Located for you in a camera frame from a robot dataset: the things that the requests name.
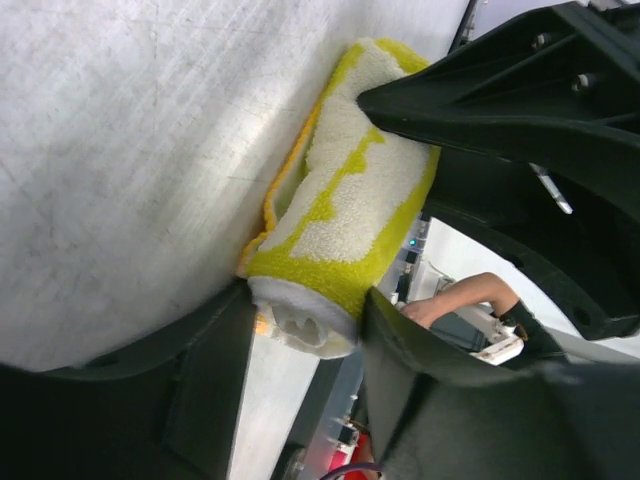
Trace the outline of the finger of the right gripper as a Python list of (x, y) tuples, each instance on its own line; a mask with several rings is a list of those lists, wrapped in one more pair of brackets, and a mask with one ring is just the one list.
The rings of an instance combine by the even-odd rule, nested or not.
[(383, 130), (635, 195), (639, 8), (568, 2), (521, 13), (357, 102)]
[(639, 223), (562, 176), (564, 212), (526, 163), (445, 148), (424, 211), (531, 280), (587, 340), (639, 332)]

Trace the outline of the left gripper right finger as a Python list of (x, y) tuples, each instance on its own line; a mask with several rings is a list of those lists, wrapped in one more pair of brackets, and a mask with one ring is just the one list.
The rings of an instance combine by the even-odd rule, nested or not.
[(635, 479), (635, 364), (492, 366), (365, 301), (371, 447), (388, 479)]

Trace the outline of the person forearm in background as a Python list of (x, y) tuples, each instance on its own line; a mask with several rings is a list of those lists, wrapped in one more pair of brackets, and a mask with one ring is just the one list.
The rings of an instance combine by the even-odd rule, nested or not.
[(406, 304), (400, 312), (414, 323), (429, 329), (441, 317), (460, 308), (481, 303), (504, 315), (519, 302), (519, 296), (499, 276), (484, 272), (451, 284), (431, 298)]

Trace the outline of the yellow green towel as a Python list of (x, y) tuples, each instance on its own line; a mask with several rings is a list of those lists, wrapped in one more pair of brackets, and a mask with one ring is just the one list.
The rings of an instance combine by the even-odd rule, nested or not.
[(380, 284), (433, 185), (440, 151), (376, 127), (360, 94), (424, 70), (388, 38), (338, 62), (263, 206), (238, 266), (258, 333), (320, 359), (351, 354), (367, 292)]

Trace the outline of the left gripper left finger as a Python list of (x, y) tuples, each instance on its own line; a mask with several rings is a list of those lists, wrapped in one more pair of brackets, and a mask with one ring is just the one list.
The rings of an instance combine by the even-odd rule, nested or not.
[(233, 281), (192, 313), (80, 367), (1, 369), (5, 479), (223, 479), (255, 308)]

